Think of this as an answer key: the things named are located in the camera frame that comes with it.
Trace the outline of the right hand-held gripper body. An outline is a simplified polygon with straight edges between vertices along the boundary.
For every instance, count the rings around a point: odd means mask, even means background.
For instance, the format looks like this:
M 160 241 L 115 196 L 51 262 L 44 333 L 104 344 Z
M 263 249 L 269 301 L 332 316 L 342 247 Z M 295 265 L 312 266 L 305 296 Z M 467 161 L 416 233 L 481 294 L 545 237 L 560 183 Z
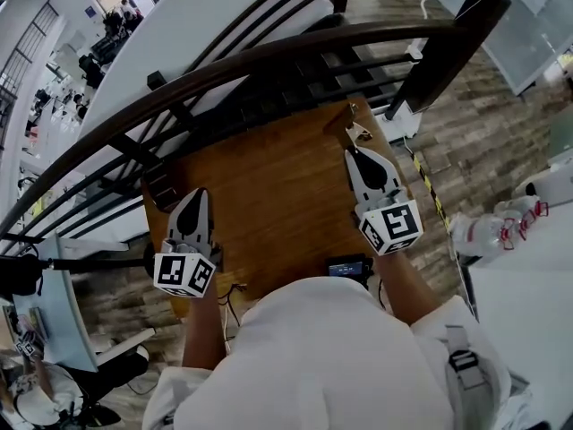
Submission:
M 416 201 L 404 186 L 389 193 L 355 189 L 355 223 L 377 255 L 407 249 L 423 235 Z

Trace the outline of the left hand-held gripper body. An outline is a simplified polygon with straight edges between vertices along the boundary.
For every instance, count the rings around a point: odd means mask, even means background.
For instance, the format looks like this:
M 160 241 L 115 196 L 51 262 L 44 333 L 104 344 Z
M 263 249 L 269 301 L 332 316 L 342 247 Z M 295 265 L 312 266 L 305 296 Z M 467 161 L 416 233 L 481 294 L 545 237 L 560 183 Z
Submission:
M 203 298 L 218 269 L 219 245 L 166 238 L 154 256 L 153 284 L 174 297 Z

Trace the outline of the small white squeegee tool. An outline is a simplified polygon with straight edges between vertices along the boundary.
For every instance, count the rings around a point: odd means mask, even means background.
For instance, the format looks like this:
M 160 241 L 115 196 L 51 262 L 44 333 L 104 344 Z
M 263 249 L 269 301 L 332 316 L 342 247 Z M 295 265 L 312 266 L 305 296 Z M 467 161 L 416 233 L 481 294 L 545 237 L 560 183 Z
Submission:
M 344 105 L 341 110 L 323 127 L 323 133 L 337 139 L 343 149 L 355 146 L 357 141 L 368 142 L 372 134 L 355 121 L 358 106 Z

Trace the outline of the person's left forearm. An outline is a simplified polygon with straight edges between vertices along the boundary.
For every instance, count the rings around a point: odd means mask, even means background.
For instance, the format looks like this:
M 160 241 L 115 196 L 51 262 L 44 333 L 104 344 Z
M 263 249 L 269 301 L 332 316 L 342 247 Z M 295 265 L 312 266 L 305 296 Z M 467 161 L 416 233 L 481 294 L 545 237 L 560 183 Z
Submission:
M 189 301 L 185 329 L 182 367 L 213 371 L 227 356 L 214 281 L 203 297 Z

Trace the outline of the black rubber wheel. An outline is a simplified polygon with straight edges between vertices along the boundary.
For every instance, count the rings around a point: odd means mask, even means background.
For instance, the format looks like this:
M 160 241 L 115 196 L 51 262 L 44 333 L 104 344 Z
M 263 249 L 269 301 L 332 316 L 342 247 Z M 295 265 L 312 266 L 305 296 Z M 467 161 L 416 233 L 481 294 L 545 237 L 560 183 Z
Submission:
M 147 243 L 143 252 L 143 267 L 152 280 L 154 279 L 155 254 L 154 245 L 151 242 Z

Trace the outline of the yellow black floor tape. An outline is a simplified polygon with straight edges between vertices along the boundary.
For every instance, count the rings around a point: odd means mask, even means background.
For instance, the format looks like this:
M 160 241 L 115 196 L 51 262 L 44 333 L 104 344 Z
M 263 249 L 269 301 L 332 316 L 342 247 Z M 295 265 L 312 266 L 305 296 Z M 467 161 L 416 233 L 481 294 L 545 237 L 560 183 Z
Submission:
M 449 232 L 449 228 L 450 228 L 450 222 L 449 222 L 449 217 L 446 213 L 446 211 L 444 210 L 443 204 L 440 201 L 440 198 L 438 197 L 437 193 L 435 192 L 433 185 L 431 183 L 430 178 L 427 176 L 426 172 L 424 171 L 419 159 L 415 156 L 415 154 L 410 151 L 410 157 L 411 160 L 413 161 L 415 168 L 420 176 L 420 178 L 422 178 L 424 185 L 427 189 L 427 191 L 429 192 L 434 206 L 435 206 L 435 210 L 438 214 L 438 216 L 440 217 L 440 220 L 442 221 L 444 228 L 446 229 L 447 232 Z

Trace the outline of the small dark wooden rack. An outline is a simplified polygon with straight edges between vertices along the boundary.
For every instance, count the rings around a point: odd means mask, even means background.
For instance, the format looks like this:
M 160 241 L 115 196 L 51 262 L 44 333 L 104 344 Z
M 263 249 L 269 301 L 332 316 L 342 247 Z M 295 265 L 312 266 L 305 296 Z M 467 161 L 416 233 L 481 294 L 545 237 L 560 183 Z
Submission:
M 165 162 L 160 161 L 156 166 L 146 169 L 141 180 L 159 211 L 170 213 L 181 201 L 175 180 Z

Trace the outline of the black chest screen device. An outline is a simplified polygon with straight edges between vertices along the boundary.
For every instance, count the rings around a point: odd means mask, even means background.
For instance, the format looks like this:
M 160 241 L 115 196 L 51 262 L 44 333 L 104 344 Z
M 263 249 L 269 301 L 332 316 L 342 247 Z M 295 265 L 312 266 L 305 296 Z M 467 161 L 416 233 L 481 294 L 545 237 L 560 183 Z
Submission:
M 330 277 L 351 279 L 366 290 L 369 289 L 368 279 L 373 275 L 373 258 L 365 254 L 348 254 L 330 257 L 325 263 Z

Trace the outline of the white stand foot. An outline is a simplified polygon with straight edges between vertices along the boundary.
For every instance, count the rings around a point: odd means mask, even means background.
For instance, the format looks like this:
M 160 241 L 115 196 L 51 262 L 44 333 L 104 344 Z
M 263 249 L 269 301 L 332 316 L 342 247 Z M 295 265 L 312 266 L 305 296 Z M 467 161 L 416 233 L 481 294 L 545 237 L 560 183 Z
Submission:
M 97 366 L 102 366 L 108 361 L 121 356 L 123 353 L 137 348 L 139 345 L 152 338 L 155 334 L 156 330 L 154 328 L 148 328 L 120 342 L 119 344 L 114 345 L 104 352 L 97 354 Z

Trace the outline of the light blue board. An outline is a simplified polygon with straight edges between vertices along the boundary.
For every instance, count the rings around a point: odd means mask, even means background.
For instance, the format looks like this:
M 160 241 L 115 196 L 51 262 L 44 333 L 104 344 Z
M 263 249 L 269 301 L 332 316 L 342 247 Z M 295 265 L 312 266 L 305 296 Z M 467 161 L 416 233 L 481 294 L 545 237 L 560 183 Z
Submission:
M 51 236 L 46 240 L 52 242 L 60 238 Z M 13 302 L 19 315 L 28 316 L 31 308 L 39 310 L 48 362 L 86 372 L 98 370 L 70 273 L 49 271 L 40 295 L 14 296 Z

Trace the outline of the wooden table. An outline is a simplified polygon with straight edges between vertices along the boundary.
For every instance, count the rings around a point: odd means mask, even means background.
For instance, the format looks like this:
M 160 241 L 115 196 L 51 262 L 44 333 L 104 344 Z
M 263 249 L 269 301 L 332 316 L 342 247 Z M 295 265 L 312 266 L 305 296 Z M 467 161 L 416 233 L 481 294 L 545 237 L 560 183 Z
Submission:
M 305 71 L 310 60 L 374 43 L 458 35 L 453 21 L 348 24 L 341 14 L 308 30 L 273 33 L 317 0 L 256 0 L 251 26 L 233 19 L 181 76 L 161 82 L 98 121 L 31 185 L 0 223 L 0 254 L 16 255 L 51 236 L 111 240 L 110 226 L 143 208 L 142 174 L 257 126 L 377 86 L 357 82 L 319 90 L 324 82 L 404 63 L 410 55 L 372 58 Z

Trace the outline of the person's white shirt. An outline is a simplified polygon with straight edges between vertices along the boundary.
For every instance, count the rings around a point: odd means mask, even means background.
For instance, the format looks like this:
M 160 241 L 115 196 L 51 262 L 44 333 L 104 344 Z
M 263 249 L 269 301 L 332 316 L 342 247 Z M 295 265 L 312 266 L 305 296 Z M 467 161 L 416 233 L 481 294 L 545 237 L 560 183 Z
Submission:
M 511 376 L 461 297 L 408 325 L 350 279 L 301 279 L 244 316 L 213 370 L 166 368 L 143 430 L 493 430 Z

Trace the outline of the white floor appliance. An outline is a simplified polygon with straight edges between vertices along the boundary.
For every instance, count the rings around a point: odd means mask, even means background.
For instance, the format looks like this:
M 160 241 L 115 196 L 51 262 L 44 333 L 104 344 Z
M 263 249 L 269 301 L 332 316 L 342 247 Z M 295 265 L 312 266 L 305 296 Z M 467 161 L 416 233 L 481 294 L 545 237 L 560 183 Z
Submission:
M 573 202 L 573 162 L 530 176 L 516 187 L 514 195 L 536 195 L 550 207 Z

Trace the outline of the white partition board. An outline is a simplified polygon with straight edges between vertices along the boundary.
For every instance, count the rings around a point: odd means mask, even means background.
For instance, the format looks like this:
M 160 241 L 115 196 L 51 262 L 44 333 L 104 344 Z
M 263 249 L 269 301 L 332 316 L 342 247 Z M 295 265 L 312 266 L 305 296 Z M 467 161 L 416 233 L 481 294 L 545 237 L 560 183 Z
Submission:
M 559 430 L 573 414 L 573 218 L 541 219 L 515 250 L 469 275 L 489 340 L 530 383 L 533 419 Z

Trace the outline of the black wall grid railing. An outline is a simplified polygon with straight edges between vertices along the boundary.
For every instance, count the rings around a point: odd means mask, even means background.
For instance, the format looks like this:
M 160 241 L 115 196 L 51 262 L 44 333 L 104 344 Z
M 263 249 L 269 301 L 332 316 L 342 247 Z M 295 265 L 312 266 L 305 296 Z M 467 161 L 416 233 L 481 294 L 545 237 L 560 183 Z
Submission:
M 24 77 L 54 26 L 59 14 L 47 0 L 23 32 L 0 70 L 0 151 Z

